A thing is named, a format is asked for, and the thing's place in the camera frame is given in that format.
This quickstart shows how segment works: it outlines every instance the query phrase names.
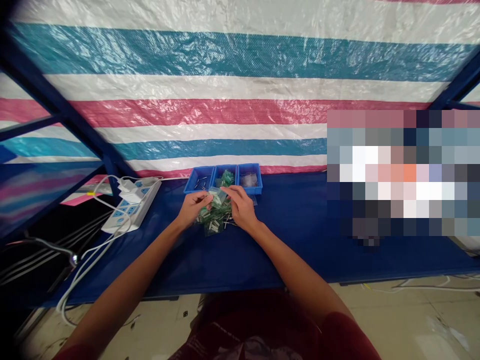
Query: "blue plastic bin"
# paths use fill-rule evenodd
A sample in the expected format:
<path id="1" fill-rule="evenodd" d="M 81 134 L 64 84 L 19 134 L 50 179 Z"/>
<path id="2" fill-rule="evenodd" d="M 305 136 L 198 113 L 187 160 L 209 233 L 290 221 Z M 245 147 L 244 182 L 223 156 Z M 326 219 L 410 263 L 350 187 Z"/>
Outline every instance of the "blue plastic bin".
<path id="1" fill-rule="evenodd" d="M 238 165 L 238 171 L 236 172 L 236 184 L 242 186 L 240 182 L 240 178 L 243 175 L 247 175 L 250 173 L 256 173 L 256 179 L 258 181 L 258 186 L 255 187 L 245 187 L 245 192 L 248 195 L 259 195 L 262 193 L 262 188 L 264 185 L 262 184 L 262 176 L 260 175 L 260 165 L 257 163 L 250 163 L 250 164 L 240 164 Z"/>
<path id="2" fill-rule="evenodd" d="M 224 171 L 228 170 L 229 172 L 233 173 L 233 176 L 235 178 L 235 183 L 234 185 L 237 184 L 237 172 L 238 172 L 238 165 L 217 165 L 215 166 L 215 170 L 213 171 L 213 178 L 211 181 L 212 186 L 215 185 L 215 179 L 220 179 L 222 175 L 224 174 Z"/>
<path id="3" fill-rule="evenodd" d="M 210 187 L 212 186 L 212 181 L 213 181 L 212 175 L 214 173 L 214 169 L 215 169 L 215 166 L 194 167 L 191 170 L 190 178 L 186 183 L 185 190 L 183 190 L 183 193 L 191 194 L 191 193 L 203 191 L 202 186 L 208 191 L 208 189 L 210 189 Z M 195 188 L 195 185 L 197 184 L 197 180 L 205 177 L 206 179 L 200 180 L 200 183 Z"/>

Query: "power strip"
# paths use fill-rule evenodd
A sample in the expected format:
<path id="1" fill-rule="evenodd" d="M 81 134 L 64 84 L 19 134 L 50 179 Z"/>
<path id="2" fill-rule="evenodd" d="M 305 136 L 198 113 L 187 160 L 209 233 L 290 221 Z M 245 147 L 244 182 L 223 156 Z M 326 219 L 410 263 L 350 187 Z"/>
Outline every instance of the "power strip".
<path id="1" fill-rule="evenodd" d="M 157 192 L 159 191 L 161 184 L 162 184 L 162 181 L 159 180 L 154 184 L 143 186 L 142 180 L 135 181 L 135 186 L 137 188 L 140 188 L 140 191 L 144 195 L 144 198 L 142 199 L 142 201 L 140 203 L 139 202 L 132 203 L 123 199 L 120 205 L 116 207 L 117 211 L 114 211 L 110 215 L 110 217 L 105 222 L 105 224 L 103 224 L 101 229 L 104 232 L 109 234 L 113 234 L 115 231 L 117 231 L 117 229 L 122 224 L 124 224 L 128 219 L 127 216 L 125 216 L 125 214 L 122 212 L 124 211 L 128 215 L 130 215 L 130 219 L 131 219 L 131 226 L 130 226 L 130 229 L 128 229 L 128 232 L 137 230 L 142 224 L 142 221 L 144 220 L 145 215 L 149 211 L 150 205 L 152 204 L 152 201 L 154 200 L 155 195 L 157 195 Z M 120 231 L 127 228 L 128 228 L 128 225 L 125 225 Z"/>

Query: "person's left hand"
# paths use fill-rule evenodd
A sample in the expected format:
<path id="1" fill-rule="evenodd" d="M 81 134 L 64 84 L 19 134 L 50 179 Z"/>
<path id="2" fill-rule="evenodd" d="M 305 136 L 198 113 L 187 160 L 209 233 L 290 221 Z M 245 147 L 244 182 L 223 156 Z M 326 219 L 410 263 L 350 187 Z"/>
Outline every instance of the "person's left hand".
<path id="1" fill-rule="evenodd" d="M 200 209 L 210 204 L 213 196 L 206 191 L 187 194 L 175 222 L 182 228 L 188 228 L 199 215 Z"/>

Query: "pixelated area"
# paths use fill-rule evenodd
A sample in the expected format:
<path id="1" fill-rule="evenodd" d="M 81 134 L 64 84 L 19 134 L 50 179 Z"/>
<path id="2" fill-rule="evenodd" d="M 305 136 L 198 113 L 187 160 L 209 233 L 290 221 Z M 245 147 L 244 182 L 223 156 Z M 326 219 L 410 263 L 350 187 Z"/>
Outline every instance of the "pixelated area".
<path id="1" fill-rule="evenodd" d="M 329 110 L 330 235 L 480 235 L 480 111 Z"/>

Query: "forearm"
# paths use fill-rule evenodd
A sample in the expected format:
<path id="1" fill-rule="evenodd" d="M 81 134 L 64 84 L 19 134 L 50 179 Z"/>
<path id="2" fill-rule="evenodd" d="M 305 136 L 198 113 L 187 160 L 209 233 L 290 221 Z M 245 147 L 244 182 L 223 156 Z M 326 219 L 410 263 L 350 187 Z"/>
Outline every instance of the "forearm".
<path id="1" fill-rule="evenodd" d="M 265 224 L 259 222 L 248 233 L 268 255 L 291 294 L 318 325 L 332 312 L 354 318 L 330 285 Z"/>
<path id="2" fill-rule="evenodd" d="M 183 229 L 176 221 L 172 222 L 101 294 L 62 350 L 84 344 L 93 348 L 99 356 L 142 300 Z"/>

